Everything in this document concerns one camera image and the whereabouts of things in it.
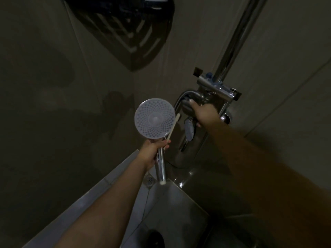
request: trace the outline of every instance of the person's left hand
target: person's left hand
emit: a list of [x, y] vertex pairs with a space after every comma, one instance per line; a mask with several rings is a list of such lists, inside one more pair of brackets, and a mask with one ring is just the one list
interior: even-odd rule
[[159, 148], [165, 147], [169, 148], [166, 140], [157, 141], [152, 143], [150, 140], [146, 140], [141, 147], [137, 159], [140, 160], [146, 168], [146, 171], [150, 170], [155, 165], [154, 157]]

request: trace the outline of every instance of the person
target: person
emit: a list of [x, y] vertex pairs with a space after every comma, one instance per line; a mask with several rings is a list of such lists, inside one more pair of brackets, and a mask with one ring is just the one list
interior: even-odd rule
[[[190, 100], [199, 123], [226, 158], [238, 188], [281, 247], [331, 247], [331, 202], [325, 192], [223, 123], [211, 104]], [[137, 158], [61, 237], [56, 248], [119, 247], [143, 176], [166, 141], [143, 144]]]

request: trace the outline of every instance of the floor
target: floor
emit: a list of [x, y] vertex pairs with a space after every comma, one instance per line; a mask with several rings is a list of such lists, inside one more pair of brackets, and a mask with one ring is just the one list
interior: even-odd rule
[[[111, 185], [136, 157], [138, 150], [52, 221], [23, 248], [51, 248], [67, 228]], [[195, 247], [209, 215], [173, 182], [159, 185], [155, 169], [144, 178], [121, 247], [142, 247], [150, 230], [159, 231], [166, 247]]]

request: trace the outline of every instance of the person's left arm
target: person's left arm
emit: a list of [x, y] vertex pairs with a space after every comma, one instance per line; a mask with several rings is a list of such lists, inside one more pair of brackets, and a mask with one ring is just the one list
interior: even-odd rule
[[151, 143], [146, 140], [137, 158], [114, 185], [73, 223], [55, 248], [118, 248], [143, 177], [153, 167], [157, 149], [164, 146], [169, 147], [166, 141]]

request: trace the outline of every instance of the hand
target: hand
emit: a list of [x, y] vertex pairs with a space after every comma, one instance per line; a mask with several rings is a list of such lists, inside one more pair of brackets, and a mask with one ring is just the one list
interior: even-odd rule
[[158, 151], [159, 148], [163, 148], [163, 147], [165, 147], [165, 149], [169, 148], [169, 145], [167, 144], [166, 140], [152, 143], [150, 140], [147, 139], [144, 142], [143, 146], [139, 151], [137, 159], [145, 165], [146, 171], [150, 170], [155, 165], [154, 158], [156, 152]]
[[190, 104], [195, 111], [199, 123], [203, 126], [208, 127], [214, 123], [221, 122], [219, 114], [212, 104], [204, 104], [200, 106], [192, 99], [190, 99]]

